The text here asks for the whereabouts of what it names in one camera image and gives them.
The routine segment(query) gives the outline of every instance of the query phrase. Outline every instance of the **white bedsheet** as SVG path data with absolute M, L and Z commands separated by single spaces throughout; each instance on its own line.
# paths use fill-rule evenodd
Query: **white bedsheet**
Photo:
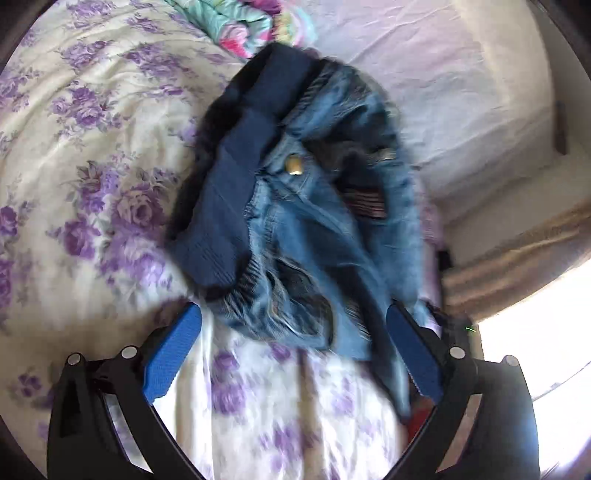
M 527 0 L 298 0 L 315 47 L 373 76 L 445 223 L 553 159 L 553 88 Z
M 163 1 L 60 0 L 0 77 L 0 414 L 42 472 L 68 354 L 139 345 L 190 296 L 161 236 L 240 66 Z M 363 365 L 207 311 L 158 410 L 209 479 L 378 479 L 406 441 Z

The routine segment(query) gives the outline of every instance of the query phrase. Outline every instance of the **jeans pocket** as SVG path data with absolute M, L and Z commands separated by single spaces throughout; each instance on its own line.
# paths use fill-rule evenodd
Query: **jeans pocket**
M 333 310 L 312 276 L 291 259 L 274 259 L 275 272 L 267 272 L 271 282 L 269 315 L 298 337 L 332 333 Z

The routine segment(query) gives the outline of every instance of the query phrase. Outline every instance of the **blue gripper pad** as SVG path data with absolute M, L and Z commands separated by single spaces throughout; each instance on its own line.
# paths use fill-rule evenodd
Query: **blue gripper pad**
M 438 404 L 443 396 L 441 366 L 421 337 L 421 327 L 403 308 L 397 303 L 390 305 L 386 329 L 419 393 Z
M 166 395 L 189 350 L 201 333 L 201 309 L 192 303 L 175 323 L 144 370 L 144 395 L 148 403 Z

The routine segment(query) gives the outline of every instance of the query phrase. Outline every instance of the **jeans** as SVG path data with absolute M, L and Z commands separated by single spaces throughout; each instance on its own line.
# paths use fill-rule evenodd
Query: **jeans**
M 407 372 L 385 314 L 396 299 L 424 323 L 422 240 L 410 168 L 385 100 L 354 68 L 324 61 L 286 115 L 261 108 L 228 137 L 256 144 L 270 125 L 274 141 L 261 149 L 242 211 L 249 258 L 208 306 L 249 337 L 371 361 L 407 418 Z M 240 149 L 225 145 L 219 158 L 228 152 L 239 157 Z M 206 185 L 202 195 L 228 180 L 212 179 L 219 188 Z

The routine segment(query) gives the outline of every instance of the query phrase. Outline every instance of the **curtain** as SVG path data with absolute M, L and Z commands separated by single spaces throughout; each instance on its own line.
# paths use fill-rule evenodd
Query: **curtain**
M 443 274 L 446 311 L 474 322 L 523 300 L 591 258 L 591 201 Z

